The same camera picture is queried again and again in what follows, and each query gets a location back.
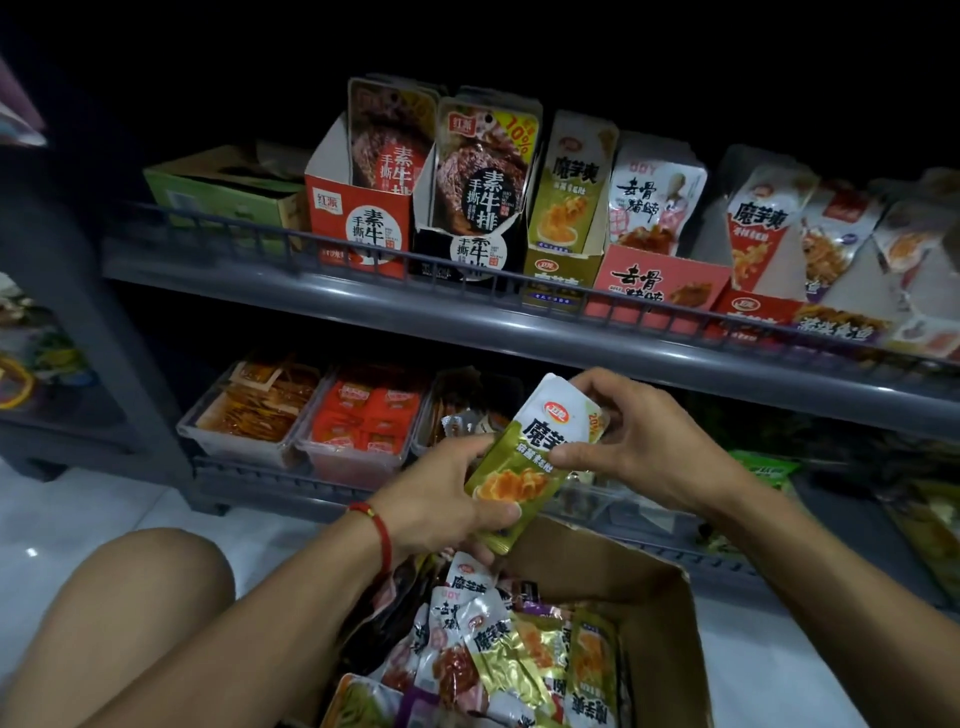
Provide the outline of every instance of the hand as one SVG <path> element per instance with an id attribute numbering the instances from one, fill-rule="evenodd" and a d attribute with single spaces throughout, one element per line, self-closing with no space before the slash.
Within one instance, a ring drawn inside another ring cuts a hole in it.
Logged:
<path id="1" fill-rule="evenodd" d="M 660 505 L 702 518 L 742 482 L 740 465 L 663 390 L 606 369 L 570 383 L 611 410 L 611 427 L 598 445 L 555 447 L 554 465 L 612 475 Z"/>
<path id="2" fill-rule="evenodd" d="M 516 503 L 475 499 L 464 491 L 467 467 L 493 440 L 493 435 L 447 438 L 370 498 L 390 533 L 395 564 L 415 553 L 460 546 L 476 531 L 506 528 L 520 518 Z M 485 564 L 493 560 L 484 546 L 466 548 Z"/>

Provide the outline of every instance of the leg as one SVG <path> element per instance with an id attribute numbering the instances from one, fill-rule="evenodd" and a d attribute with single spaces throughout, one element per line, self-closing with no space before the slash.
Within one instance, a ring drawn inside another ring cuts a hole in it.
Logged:
<path id="1" fill-rule="evenodd" d="M 214 544 L 175 528 L 100 546 L 47 610 L 13 679 L 0 728 L 72 728 L 233 603 Z"/>

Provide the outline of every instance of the plastic bin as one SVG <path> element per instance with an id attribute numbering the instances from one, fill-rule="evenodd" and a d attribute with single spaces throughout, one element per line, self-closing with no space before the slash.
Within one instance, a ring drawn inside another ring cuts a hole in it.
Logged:
<path id="1" fill-rule="evenodd" d="M 326 384 L 324 391 L 308 407 L 306 417 L 297 427 L 297 433 L 294 436 L 295 445 L 297 449 L 307 454 L 310 462 L 313 463 L 314 473 L 323 482 L 375 491 L 393 477 L 406 461 L 427 397 L 420 398 L 420 410 L 414 415 L 410 430 L 407 432 L 407 439 L 397 455 L 386 452 L 367 452 L 328 445 L 327 443 L 315 443 L 310 439 L 313 430 L 313 418 L 321 404 L 324 403 L 326 390 L 336 379 L 337 372 L 334 371 L 330 374 L 329 382 Z"/>
<path id="2" fill-rule="evenodd" d="M 300 429 L 300 423 L 313 411 L 317 399 L 321 397 L 324 391 L 330 386 L 331 375 L 327 374 L 321 377 L 320 384 L 317 385 L 313 396 L 300 412 L 300 415 L 294 420 L 290 431 L 287 432 L 279 442 L 271 443 L 266 440 L 254 440 L 250 437 L 227 435 L 224 432 L 211 432 L 210 430 L 200 429 L 197 427 L 197 421 L 204 415 L 209 406 L 217 399 L 227 396 L 226 393 L 221 390 L 221 386 L 229 381 L 230 374 L 232 374 L 238 363 L 239 362 L 234 362 L 231 364 L 229 369 L 207 390 L 206 394 L 183 416 L 177 424 L 177 432 L 182 437 L 196 441 L 197 445 L 210 457 L 255 463 L 256 465 L 263 465 L 268 468 L 293 470 L 298 463 L 303 461 L 303 455 L 294 448 L 294 440 Z"/>

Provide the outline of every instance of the shelf rack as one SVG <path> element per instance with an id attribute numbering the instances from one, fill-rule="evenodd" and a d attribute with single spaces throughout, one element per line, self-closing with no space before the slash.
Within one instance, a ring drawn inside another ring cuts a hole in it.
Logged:
<path id="1" fill-rule="evenodd" d="M 531 306 L 517 291 L 532 282 L 558 293 L 572 288 L 588 294 L 588 289 L 502 271 L 492 273 L 486 288 L 470 287 L 443 280 L 438 272 L 491 270 L 390 252 L 405 262 L 404 278 L 393 279 L 381 275 L 376 264 L 357 270 L 324 264 L 318 255 L 331 244 L 367 255 L 383 255 L 382 249 L 196 213 L 178 212 L 193 226 L 177 227 L 171 213 L 136 206 L 132 219 L 104 241 L 104 275 L 573 367 L 605 366 L 655 384 L 960 440 L 957 363 L 605 294 L 603 299 L 644 312 L 665 313 L 668 327 L 680 317 L 697 322 L 692 334 L 627 326 L 609 316 L 589 317 L 582 306 L 572 314 Z M 282 252 L 271 252 L 276 248 L 265 245 L 267 236 L 283 241 Z M 415 268 L 431 275 L 415 275 L 410 272 Z M 774 343 L 743 343 L 735 335 L 745 329 L 760 330 Z M 711 338 L 715 330 L 718 336 Z"/>

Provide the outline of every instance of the metal shelf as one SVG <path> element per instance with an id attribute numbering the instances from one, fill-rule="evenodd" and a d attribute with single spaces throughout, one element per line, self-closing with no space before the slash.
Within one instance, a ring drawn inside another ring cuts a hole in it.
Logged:
<path id="1" fill-rule="evenodd" d="M 157 210 L 150 212 L 166 214 Z M 305 247 L 294 250 L 291 231 L 248 226 L 256 244 L 248 239 L 241 246 L 219 229 L 197 223 L 195 229 L 175 229 L 162 218 L 126 223 L 103 243 L 104 275 L 573 367 L 606 366 L 661 385 L 960 439 L 960 367 L 955 364 L 787 329 L 770 328 L 783 341 L 777 347 L 747 345 L 729 335 L 710 339 L 703 334 L 711 322 L 724 323 L 728 333 L 744 323 L 666 304 L 645 303 L 644 308 L 695 315 L 700 320 L 696 333 L 626 326 L 523 304 L 509 291 L 532 279 L 516 274 L 499 272 L 490 288 L 468 288 L 437 280 L 439 261 L 400 254 L 410 263 L 433 266 L 434 278 L 390 279 L 375 270 L 321 265 L 316 251 L 324 240 L 316 236 L 301 233 Z M 238 221 L 229 224 L 244 227 Z M 261 238 L 268 233 L 287 236 L 284 254 L 265 252 Z M 636 305 L 636 299 L 629 302 Z"/>
<path id="2" fill-rule="evenodd" d="M 201 456 L 194 458 L 194 466 L 197 494 L 204 500 L 315 522 L 331 522 L 349 503 L 370 496 L 369 491 L 318 480 L 311 474 L 309 463 L 285 472 Z M 804 505 L 850 548 L 934 607 L 944 611 L 953 608 L 875 500 L 815 487 L 804 476 L 793 480 Z M 750 598 L 773 599 L 749 563 L 706 553 L 692 539 L 671 535 L 640 515 L 632 526 L 614 525 L 608 513 L 590 523 L 571 522 L 679 564 L 700 584 Z"/>

